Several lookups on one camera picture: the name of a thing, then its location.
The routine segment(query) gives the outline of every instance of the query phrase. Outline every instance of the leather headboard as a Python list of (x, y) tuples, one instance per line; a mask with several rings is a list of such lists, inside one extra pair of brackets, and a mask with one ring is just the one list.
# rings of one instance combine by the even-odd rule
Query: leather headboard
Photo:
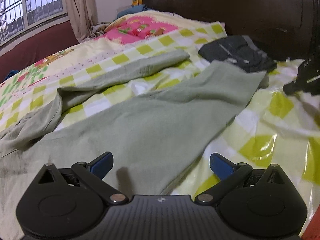
[(305, 58), (319, 39), (318, 0), (143, 0), (148, 8), (226, 23), (277, 60)]

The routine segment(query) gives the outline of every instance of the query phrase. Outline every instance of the black garment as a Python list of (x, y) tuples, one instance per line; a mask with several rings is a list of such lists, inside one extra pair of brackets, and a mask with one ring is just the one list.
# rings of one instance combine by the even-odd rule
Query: black garment
[(220, 60), (239, 66), (248, 73), (274, 70), (277, 64), (259, 50), (245, 35), (234, 35), (212, 41), (202, 46), (199, 54), (212, 62)]

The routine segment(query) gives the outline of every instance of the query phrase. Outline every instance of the window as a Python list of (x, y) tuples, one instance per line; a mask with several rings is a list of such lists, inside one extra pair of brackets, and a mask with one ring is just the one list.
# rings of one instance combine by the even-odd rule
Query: window
[(29, 28), (66, 13), (63, 0), (0, 0), (0, 45)]

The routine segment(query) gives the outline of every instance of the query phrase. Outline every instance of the blue cloth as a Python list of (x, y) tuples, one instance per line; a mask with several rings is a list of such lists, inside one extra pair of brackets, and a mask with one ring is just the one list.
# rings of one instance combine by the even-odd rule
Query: blue cloth
[(4, 78), (3, 81), (6, 81), (8, 78), (14, 76), (14, 75), (17, 74), (17, 73), (19, 73), (18, 70), (11, 70), (11, 71), (9, 72), (9, 74)]
[(145, 4), (133, 6), (133, 7), (126, 9), (122, 12), (119, 12), (117, 14), (117, 19), (119, 19), (120, 17), (125, 16), (127, 14), (138, 13), (138, 12), (143, 12), (143, 11), (148, 11), (148, 8)]

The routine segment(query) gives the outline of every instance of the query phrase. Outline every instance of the curtain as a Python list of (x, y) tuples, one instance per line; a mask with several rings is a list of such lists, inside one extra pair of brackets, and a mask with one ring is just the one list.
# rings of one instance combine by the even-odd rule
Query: curtain
[(85, 41), (97, 24), (97, 8), (95, 0), (65, 0), (69, 20), (79, 42)]

